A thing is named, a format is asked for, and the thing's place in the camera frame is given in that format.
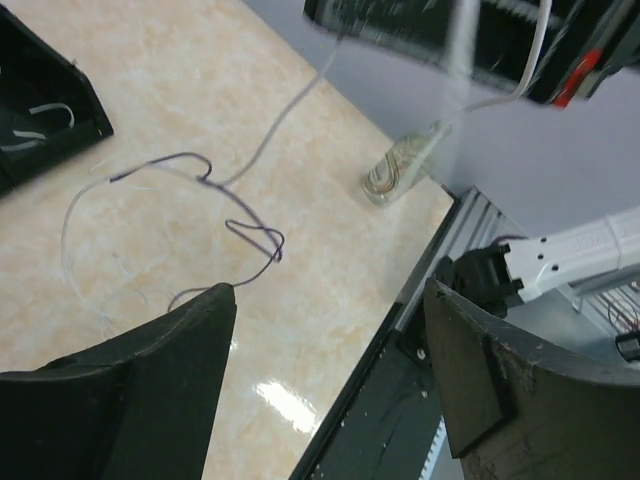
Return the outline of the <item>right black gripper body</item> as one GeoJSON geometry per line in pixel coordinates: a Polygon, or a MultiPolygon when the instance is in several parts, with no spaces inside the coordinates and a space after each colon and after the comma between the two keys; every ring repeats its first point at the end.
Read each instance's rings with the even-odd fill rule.
{"type": "MultiPolygon", "coordinates": [[[[473,79],[510,93],[526,65],[539,1],[483,1],[473,79]]],[[[639,70],[637,1],[553,1],[534,74],[522,97],[556,108],[590,98],[624,68],[639,70]]]]}

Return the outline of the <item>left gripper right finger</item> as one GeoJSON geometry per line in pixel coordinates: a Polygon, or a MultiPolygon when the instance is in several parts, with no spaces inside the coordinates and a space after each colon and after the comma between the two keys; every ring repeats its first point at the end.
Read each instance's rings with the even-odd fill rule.
{"type": "Polygon", "coordinates": [[[423,302],[449,448],[465,478],[638,478],[638,371],[546,341],[436,279],[423,302]]]}

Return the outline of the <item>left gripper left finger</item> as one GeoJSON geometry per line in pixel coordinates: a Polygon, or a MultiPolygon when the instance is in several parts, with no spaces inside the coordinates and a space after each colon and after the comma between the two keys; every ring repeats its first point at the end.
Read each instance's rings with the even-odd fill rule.
{"type": "Polygon", "coordinates": [[[5,479],[198,479],[236,319],[232,286],[1,376],[5,479]]]}

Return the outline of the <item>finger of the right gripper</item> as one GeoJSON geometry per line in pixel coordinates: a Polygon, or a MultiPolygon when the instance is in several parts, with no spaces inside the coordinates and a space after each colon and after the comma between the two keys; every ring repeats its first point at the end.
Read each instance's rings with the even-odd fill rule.
{"type": "Polygon", "coordinates": [[[303,14],[339,38],[444,68],[456,6],[450,0],[306,0],[303,14]]]}

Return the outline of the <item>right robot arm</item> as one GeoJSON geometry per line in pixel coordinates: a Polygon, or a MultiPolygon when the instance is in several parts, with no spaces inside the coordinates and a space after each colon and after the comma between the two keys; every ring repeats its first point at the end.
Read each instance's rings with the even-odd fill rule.
{"type": "MultiPolygon", "coordinates": [[[[442,176],[464,120],[527,99],[565,108],[639,64],[635,1],[308,1],[305,16],[339,39],[434,65],[448,79],[439,119],[399,139],[368,171],[366,196],[386,205],[424,178],[442,176]]],[[[639,212],[537,238],[502,237],[457,259],[439,280],[504,317],[565,284],[584,294],[624,283],[639,267],[639,212]]]]}

